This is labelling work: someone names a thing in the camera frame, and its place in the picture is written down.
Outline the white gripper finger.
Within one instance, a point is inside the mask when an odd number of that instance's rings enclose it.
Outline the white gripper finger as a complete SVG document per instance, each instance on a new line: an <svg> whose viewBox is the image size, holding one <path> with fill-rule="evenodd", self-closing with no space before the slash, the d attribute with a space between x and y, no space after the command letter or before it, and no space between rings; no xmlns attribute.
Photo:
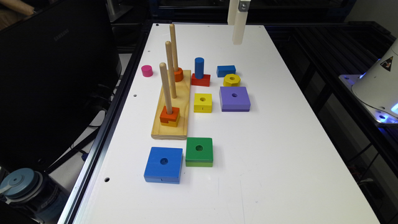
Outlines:
<svg viewBox="0 0 398 224"><path fill-rule="evenodd" d="M239 0L229 0L228 18L227 18L229 26L233 26L235 23L238 5L239 5Z"/></svg>
<svg viewBox="0 0 398 224"><path fill-rule="evenodd" d="M240 45L243 42L244 30L248 17L248 10L251 0L239 0L238 10L233 29L232 41L234 45Z"/></svg>

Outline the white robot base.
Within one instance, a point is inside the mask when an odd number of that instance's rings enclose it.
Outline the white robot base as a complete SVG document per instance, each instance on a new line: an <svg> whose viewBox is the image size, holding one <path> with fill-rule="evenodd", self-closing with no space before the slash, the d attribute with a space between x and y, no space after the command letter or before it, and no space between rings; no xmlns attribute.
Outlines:
<svg viewBox="0 0 398 224"><path fill-rule="evenodd" d="M364 74L339 79L378 126L397 126L397 42Z"/></svg>

